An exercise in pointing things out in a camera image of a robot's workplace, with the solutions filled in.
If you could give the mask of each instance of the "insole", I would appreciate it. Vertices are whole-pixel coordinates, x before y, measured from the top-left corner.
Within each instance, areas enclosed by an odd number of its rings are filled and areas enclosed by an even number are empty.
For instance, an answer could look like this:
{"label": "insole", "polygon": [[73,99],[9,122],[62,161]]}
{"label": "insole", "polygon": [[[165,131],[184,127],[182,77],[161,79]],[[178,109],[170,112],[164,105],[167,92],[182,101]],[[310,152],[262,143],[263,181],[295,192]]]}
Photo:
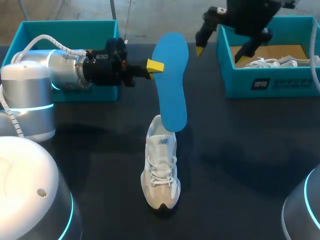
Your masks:
{"label": "insole", "polygon": [[187,124],[187,108],[183,87],[189,50],[184,36],[165,34],[156,44],[152,60],[164,64],[164,72],[154,73],[162,124],[169,132],[179,132]]}

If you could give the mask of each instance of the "white dome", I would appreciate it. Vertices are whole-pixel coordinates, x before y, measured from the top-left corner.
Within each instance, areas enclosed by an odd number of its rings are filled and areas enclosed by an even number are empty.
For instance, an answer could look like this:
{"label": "white dome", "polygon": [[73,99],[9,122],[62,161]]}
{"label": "white dome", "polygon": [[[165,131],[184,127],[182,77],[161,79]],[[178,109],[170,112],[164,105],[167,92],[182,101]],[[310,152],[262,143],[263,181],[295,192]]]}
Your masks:
{"label": "white dome", "polygon": [[52,156],[37,143],[0,137],[0,240],[30,231],[52,205],[59,172]]}

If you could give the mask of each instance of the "shoelace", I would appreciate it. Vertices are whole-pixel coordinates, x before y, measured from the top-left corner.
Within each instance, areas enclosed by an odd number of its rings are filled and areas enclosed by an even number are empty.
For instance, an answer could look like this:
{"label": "shoelace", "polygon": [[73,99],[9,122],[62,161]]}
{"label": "shoelace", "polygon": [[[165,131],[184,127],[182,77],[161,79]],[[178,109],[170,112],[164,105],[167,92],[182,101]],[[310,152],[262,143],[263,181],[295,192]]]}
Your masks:
{"label": "shoelace", "polygon": [[270,59],[263,59],[262,57],[258,57],[259,60],[252,61],[246,66],[252,67],[252,68],[274,68],[274,62],[278,61],[275,58],[270,58]]}
{"label": "shoelace", "polygon": [[150,163],[151,183],[152,185],[168,184],[169,187],[174,181],[172,176],[172,169],[175,167],[177,157],[172,156],[173,162],[167,162],[166,160],[160,160],[156,164],[153,164],[148,157]]}

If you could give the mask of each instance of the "new balance logo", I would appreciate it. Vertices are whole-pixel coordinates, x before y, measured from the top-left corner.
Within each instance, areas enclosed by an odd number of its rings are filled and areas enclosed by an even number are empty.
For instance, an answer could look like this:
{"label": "new balance logo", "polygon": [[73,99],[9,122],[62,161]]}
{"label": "new balance logo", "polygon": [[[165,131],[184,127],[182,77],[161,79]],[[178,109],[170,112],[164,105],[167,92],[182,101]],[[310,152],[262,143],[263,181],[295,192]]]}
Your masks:
{"label": "new balance logo", "polygon": [[160,139],[158,144],[166,144],[168,142],[168,139]]}

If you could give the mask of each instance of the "white cable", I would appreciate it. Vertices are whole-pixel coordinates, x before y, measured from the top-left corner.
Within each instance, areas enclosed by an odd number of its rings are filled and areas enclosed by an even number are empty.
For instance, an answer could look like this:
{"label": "white cable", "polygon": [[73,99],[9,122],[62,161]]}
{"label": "white cable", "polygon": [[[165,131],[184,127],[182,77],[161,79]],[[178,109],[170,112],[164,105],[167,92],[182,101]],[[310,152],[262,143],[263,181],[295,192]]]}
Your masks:
{"label": "white cable", "polygon": [[56,45],[59,49],[66,51],[68,54],[71,55],[77,55],[77,56],[82,56],[85,57],[87,52],[84,50],[79,50],[79,51],[74,51],[71,50],[65,46],[63,46],[60,42],[58,42],[57,40],[55,40],[53,37],[49,36],[49,35],[39,35],[37,36],[35,39],[33,39],[26,47],[25,49],[19,54],[19,56],[15,59],[15,63],[19,63],[21,61],[21,59],[26,55],[26,53],[40,40],[42,39],[46,39],[49,40],[50,42],[52,42],[54,45]]}
{"label": "white cable", "polygon": [[5,112],[8,114],[11,122],[13,123],[13,126],[15,128],[16,133],[18,134],[18,137],[20,138],[24,138],[24,134],[20,128],[20,125],[15,117],[15,115],[12,113],[12,111],[10,110],[10,107],[8,106],[5,97],[4,97],[4,92],[3,92],[3,87],[2,84],[0,85],[0,103],[2,104]]}
{"label": "white cable", "polygon": [[320,92],[320,83],[317,77],[316,72],[316,63],[315,63],[315,48],[316,48],[316,38],[317,38],[317,30],[318,30],[318,24],[317,21],[314,21],[312,32],[311,32],[311,40],[310,40],[310,68],[312,73],[312,78],[315,83],[316,88]]}

